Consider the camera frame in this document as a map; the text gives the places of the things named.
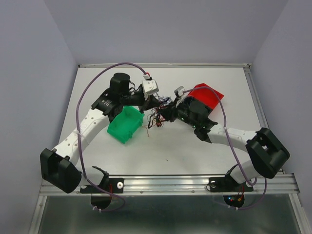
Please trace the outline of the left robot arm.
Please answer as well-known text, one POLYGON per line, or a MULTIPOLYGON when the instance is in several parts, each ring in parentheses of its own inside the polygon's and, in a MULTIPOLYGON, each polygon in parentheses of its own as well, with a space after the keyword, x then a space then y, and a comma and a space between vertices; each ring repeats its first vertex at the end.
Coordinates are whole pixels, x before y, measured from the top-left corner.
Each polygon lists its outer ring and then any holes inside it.
POLYGON ((132 90, 130 76, 115 73, 107 88, 91 105, 76 128, 52 150, 40 154, 41 176, 44 180, 69 194, 80 184, 82 172, 76 168, 81 153, 104 128, 121 143, 132 138, 143 125, 144 111, 158 107, 154 96, 159 91, 157 82, 149 74, 137 90, 132 90))

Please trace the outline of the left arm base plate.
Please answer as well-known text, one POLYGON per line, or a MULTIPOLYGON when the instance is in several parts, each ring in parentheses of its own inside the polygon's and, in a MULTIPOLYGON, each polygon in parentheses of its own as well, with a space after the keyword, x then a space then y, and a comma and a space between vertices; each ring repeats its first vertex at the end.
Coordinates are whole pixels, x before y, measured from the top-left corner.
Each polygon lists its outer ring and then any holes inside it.
MULTIPOLYGON (((122 194, 124 187, 124 178, 122 177, 110 177, 106 179, 103 178, 98 187, 113 194, 122 194)), ((87 185, 85 188, 80 188, 80 193, 102 194, 101 191, 99 191, 92 185, 87 185)))

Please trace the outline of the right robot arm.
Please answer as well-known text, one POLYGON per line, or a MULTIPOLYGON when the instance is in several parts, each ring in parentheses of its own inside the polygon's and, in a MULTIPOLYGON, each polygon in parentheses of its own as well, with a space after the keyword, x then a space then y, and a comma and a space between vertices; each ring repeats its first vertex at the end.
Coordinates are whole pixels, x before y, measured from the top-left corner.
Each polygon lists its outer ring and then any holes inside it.
POLYGON ((211 112, 211 108, 193 97, 186 97, 181 102, 174 100, 159 111, 166 121, 179 119, 193 126, 194 134, 201 141, 226 145, 249 155, 248 161, 237 163, 224 177, 215 179, 210 184, 212 189, 236 190, 259 176, 272 179, 290 158, 288 150, 270 129, 262 127, 258 131, 245 131, 227 128, 210 120, 211 112))

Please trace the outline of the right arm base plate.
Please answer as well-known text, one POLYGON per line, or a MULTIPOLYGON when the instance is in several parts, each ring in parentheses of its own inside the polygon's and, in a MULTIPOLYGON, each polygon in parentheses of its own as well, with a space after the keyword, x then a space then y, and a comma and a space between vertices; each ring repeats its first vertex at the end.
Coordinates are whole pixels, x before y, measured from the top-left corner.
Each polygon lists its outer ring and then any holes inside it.
POLYGON ((223 177, 211 177, 206 185, 206 190, 212 193, 225 192, 253 192, 253 187, 248 187, 246 182, 237 183, 230 173, 234 170, 232 167, 223 177))

